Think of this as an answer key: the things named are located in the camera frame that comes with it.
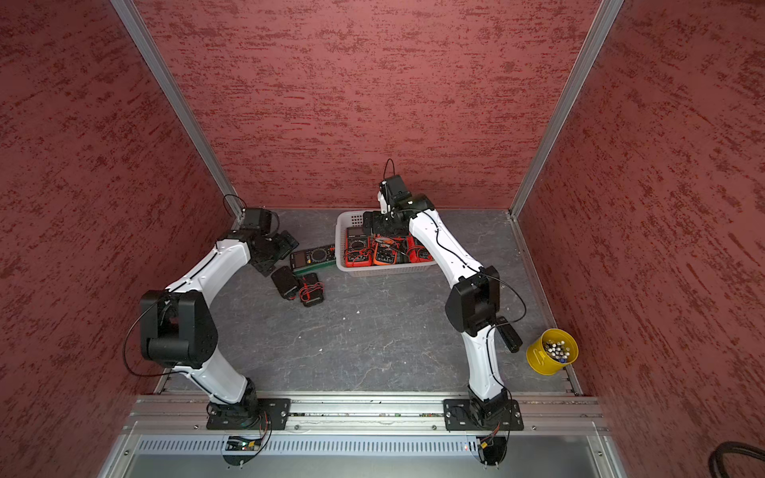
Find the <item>orange multimeter sideways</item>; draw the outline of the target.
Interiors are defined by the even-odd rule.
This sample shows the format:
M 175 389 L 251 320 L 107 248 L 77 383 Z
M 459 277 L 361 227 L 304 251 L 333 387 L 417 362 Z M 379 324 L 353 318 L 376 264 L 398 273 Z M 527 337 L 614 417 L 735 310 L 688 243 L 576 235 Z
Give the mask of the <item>orange multimeter sideways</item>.
M 375 238 L 375 248 L 373 254 L 373 264 L 375 266 L 390 266 L 398 263 L 398 255 L 400 249 L 398 249 L 398 241 L 378 236 Z

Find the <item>black small device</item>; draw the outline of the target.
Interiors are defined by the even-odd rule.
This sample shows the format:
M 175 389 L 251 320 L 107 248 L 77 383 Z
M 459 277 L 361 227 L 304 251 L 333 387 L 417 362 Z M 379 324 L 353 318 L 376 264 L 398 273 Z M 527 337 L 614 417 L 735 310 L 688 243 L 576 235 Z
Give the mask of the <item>black small device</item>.
M 280 297 L 285 300 L 294 300 L 302 288 L 302 282 L 289 266 L 283 266 L 274 270 L 270 278 Z

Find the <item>red multimeter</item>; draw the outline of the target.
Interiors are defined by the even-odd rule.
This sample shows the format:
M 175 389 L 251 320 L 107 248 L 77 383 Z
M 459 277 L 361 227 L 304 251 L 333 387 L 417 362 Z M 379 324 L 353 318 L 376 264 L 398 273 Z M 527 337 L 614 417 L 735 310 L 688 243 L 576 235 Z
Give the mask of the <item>red multimeter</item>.
M 373 239 L 363 227 L 346 229 L 347 240 L 344 250 L 344 264 L 348 268 L 371 267 L 374 262 Z

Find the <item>small black multimeter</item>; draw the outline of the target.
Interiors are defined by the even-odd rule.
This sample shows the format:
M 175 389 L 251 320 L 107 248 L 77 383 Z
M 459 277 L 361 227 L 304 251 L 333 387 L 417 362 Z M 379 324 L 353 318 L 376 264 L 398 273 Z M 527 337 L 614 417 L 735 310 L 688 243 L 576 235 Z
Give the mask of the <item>small black multimeter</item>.
M 304 307 L 309 308 L 321 304 L 325 300 L 324 284 L 316 273 L 309 273 L 300 278 L 302 287 L 298 297 Z

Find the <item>red clamp meter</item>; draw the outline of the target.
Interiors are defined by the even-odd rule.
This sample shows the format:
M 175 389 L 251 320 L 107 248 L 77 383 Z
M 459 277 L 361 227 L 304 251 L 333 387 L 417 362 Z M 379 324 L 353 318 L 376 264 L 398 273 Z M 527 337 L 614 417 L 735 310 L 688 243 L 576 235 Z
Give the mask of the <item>red clamp meter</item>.
M 406 237 L 406 254 L 410 263 L 428 263 L 434 260 L 430 251 L 412 235 Z

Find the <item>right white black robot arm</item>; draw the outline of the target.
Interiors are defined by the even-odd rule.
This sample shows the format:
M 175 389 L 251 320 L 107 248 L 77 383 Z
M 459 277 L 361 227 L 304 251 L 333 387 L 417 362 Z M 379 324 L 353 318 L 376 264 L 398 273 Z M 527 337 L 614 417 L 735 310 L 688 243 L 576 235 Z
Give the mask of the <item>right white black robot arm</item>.
M 464 343 L 468 416 L 477 426 L 488 428 L 511 408 L 511 394 L 497 364 L 495 336 L 509 326 L 499 316 L 499 274 L 493 267 L 482 266 L 459 244 L 426 196 L 393 203 L 379 193 L 378 201 L 381 212 L 374 225 L 405 228 L 432 255 L 450 286 L 444 311 Z

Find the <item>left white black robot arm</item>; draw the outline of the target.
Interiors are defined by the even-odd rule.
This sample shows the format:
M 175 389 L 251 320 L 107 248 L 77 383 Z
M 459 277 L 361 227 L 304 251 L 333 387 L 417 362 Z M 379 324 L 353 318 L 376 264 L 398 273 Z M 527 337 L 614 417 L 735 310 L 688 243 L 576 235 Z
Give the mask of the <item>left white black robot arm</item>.
M 141 297 L 141 355 L 205 392 L 210 429 L 255 426 L 263 411 L 252 380 L 219 350 L 209 306 L 240 269 L 251 265 L 268 276 L 298 245 L 287 231 L 268 236 L 254 229 L 231 230 L 180 279 Z

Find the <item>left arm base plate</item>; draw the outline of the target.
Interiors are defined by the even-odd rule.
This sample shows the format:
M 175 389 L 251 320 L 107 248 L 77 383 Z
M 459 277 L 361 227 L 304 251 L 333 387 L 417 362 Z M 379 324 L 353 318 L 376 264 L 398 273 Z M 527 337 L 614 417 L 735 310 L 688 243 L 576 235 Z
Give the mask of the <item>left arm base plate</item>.
M 242 404 L 207 404 L 208 430 L 284 430 L 290 415 L 289 398 L 256 398 Z

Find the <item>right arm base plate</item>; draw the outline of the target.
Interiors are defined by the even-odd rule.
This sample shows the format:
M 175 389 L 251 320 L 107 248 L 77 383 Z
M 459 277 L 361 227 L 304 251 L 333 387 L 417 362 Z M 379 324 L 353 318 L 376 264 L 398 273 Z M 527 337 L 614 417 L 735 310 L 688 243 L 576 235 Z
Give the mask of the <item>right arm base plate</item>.
M 487 430 L 523 431 L 519 402 L 504 400 L 480 404 L 477 400 L 444 400 L 444 424 L 448 431 Z

